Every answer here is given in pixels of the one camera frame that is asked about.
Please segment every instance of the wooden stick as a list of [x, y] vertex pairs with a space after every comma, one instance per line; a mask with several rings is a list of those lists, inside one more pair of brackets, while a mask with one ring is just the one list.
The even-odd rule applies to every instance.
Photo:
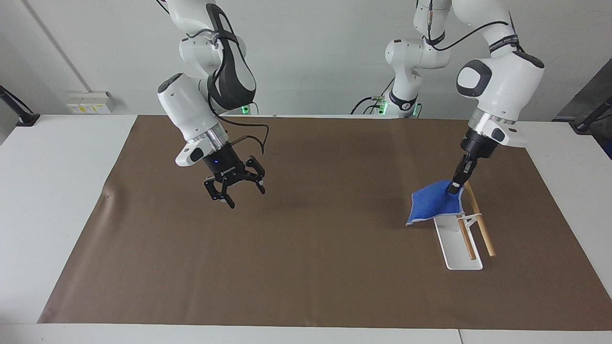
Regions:
[[[468, 191], [469, 200], [472, 203], [472, 209], [474, 210], [474, 213], [480, 214], [480, 207], [478, 207], [478, 203], [476, 202], [476, 196], [474, 196], [474, 191], [472, 190], [472, 186], [469, 185], [469, 182], [465, 183], [465, 189]], [[485, 226], [485, 221], [482, 218], [482, 215], [477, 215], [476, 221], [478, 221], [478, 228], [480, 228], [480, 232], [482, 233], [482, 239], [484, 239], [485, 241], [489, 256], [496, 256], [497, 253], [495, 252], [495, 248], [493, 247], [491, 237], [489, 237], [489, 232], [487, 231], [487, 227]]]
[[461, 228], [461, 234], [463, 234], [463, 241], [465, 241], [465, 246], [468, 248], [469, 259], [476, 260], [476, 253], [474, 253], [472, 242], [469, 240], [468, 229], [465, 228], [465, 222], [463, 221], [460, 215], [457, 215], [457, 220], [459, 221], [459, 228]]

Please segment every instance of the blue cloth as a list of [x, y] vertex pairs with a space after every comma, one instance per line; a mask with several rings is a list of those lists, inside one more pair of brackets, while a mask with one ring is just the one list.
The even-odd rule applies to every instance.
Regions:
[[452, 181], [439, 181], [412, 194], [412, 209], [406, 226], [415, 222], [431, 220], [440, 215], [459, 215], [463, 213], [461, 194], [463, 186], [456, 195], [448, 192]]

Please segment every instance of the white tray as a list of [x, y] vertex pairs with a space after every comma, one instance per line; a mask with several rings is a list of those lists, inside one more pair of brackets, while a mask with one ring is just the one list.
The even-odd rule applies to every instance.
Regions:
[[438, 239], [440, 240], [446, 267], [449, 270], [482, 270], [482, 261], [480, 260], [480, 255], [468, 224], [466, 223], [466, 228], [468, 230], [469, 241], [476, 254], [475, 260], [469, 259], [468, 248], [465, 246], [461, 228], [459, 228], [459, 223], [457, 222], [457, 216], [442, 215], [435, 217], [433, 221], [436, 224], [436, 231], [438, 232]]

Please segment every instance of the black stand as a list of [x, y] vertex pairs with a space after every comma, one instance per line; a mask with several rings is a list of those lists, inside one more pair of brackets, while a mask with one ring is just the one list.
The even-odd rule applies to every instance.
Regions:
[[37, 113], [27, 113], [22, 109], [19, 104], [10, 96], [6, 89], [0, 86], [0, 99], [2, 99], [14, 112], [19, 116], [19, 122], [15, 124], [16, 127], [31, 127], [38, 121], [40, 115]]
[[574, 123], [572, 126], [579, 132], [586, 132], [591, 127], [591, 124], [595, 122], [604, 112], [608, 111], [612, 107], [612, 96], [608, 98], [603, 104], [599, 105], [598, 108], [593, 111], [587, 118], [582, 122]]

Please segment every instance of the white table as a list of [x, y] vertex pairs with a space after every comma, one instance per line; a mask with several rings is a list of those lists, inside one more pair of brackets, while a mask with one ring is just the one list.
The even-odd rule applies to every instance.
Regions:
[[[43, 116], [0, 146], [0, 343], [612, 343], [611, 332], [36, 324], [136, 116]], [[612, 294], [612, 162], [567, 124], [528, 152]]]

